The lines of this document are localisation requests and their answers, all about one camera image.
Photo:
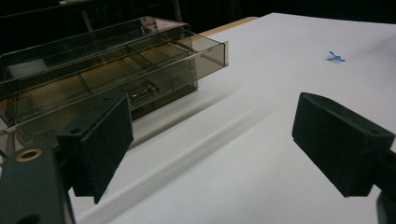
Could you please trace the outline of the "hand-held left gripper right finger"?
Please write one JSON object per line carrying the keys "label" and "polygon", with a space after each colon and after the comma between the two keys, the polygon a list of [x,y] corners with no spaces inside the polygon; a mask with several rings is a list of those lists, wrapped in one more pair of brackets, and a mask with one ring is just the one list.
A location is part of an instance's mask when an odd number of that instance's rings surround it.
{"label": "hand-held left gripper right finger", "polygon": [[343,196],[366,196],[378,186],[396,198],[394,133],[329,98],[303,92],[292,138]]}

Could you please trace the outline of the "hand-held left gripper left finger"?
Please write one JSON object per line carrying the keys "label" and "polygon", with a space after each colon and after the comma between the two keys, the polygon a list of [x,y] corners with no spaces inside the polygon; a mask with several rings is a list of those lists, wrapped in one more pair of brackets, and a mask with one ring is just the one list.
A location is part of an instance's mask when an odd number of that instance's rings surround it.
{"label": "hand-held left gripper left finger", "polygon": [[128,95],[117,93],[97,100],[57,139],[72,164],[75,195],[99,203],[134,141]]}

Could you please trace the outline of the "smoky clear plastic drawer organizer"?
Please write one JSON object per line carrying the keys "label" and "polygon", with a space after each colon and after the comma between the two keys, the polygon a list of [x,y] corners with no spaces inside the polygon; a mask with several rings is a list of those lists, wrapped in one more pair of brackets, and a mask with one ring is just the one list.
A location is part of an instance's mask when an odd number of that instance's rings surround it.
{"label": "smoky clear plastic drawer organizer", "polygon": [[97,98],[124,92],[133,119],[197,89],[198,35],[143,17],[0,56],[0,152],[51,145]]}

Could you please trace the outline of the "small blue plastic piece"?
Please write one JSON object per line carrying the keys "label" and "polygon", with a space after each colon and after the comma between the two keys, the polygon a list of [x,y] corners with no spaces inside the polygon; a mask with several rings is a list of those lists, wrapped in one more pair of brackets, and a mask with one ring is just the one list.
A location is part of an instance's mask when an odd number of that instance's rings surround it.
{"label": "small blue plastic piece", "polygon": [[330,56],[327,58],[328,61],[330,62],[344,62],[345,59],[343,59],[340,55],[335,54],[333,51],[329,51]]}

